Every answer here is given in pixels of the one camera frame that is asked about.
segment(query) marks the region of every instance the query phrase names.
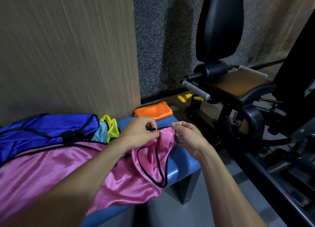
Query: forearm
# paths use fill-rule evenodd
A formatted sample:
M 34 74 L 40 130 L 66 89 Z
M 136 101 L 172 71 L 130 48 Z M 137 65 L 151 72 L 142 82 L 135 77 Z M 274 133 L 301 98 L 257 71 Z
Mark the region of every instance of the forearm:
M 10 226 L 79 226 L 126 148 L 116 139 L 38 199 Z
M 216 227 L 267 226 L 244 197 L 212 146 L 203 149 L 199 162 L 206 181 Z

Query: black backrest pad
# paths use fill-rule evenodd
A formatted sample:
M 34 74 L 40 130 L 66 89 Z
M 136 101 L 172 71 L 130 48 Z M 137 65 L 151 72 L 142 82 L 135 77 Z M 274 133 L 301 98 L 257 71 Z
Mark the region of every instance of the black backrest pad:
M 208 63 L 234 54 L 243 26 L 243 0 L 204 0 L 196 36 L 197 59 Z
M 297 102 L 315 78 L 315 11 L 294 43 L 274 78 L 278 85 L 275 98 Z

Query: blue padded bench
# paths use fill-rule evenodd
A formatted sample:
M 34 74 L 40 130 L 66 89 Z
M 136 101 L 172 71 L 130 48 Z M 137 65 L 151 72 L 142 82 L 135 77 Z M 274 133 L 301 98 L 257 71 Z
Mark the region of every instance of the blue padded bench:
M 128 117 L 117 121 L 119 129 L 123 130 L 132 118 L 133 117 Z M 170 116 L 157 121 L 157 126 L 170 126 L 172 122 L 177 121 L 178 120 L 174 116 Z M 168 156 L 167 172 L 168 186 L 182 180 L 179 186 L 179 196 L 182 198 L 181 201 L 183 204 L 189 201 L 200 174 L 199 162 L 192 158 L 191 155 L 188 154 L 188 152 L 184 148 L 174 146 Z M 97 211 L 87 216 L 84 219 L 81 227 L 96 227 L 108 221 L 109 219 L 119 215 L 128 208 L 130 208 L 130 205 L 113 205 L 106 209 Z

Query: pink bag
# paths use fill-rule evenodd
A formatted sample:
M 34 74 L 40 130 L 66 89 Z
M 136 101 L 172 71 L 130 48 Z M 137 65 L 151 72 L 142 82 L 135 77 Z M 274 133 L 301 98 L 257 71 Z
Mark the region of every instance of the pink bag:
M 158 197 L 167 185 L 167 160 L 174 135 L 171 127 L 164 128 L 158 138 L 121 157 L 87 215 L 111 205 L 139 204 Z M 20 153 L 6 163 L 0 168 L 0 225 L 104 148 L 105 144 L 94 141 L 53 145 Z

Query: folded orange fabric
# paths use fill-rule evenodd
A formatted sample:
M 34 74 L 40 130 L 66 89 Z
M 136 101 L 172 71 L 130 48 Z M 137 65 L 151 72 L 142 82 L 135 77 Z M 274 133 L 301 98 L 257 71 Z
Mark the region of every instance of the folded orange fabric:
M 165 101 L 135 109 L 135 117 L 153 117 L 155 121 L 172 115 L 173 112 Z

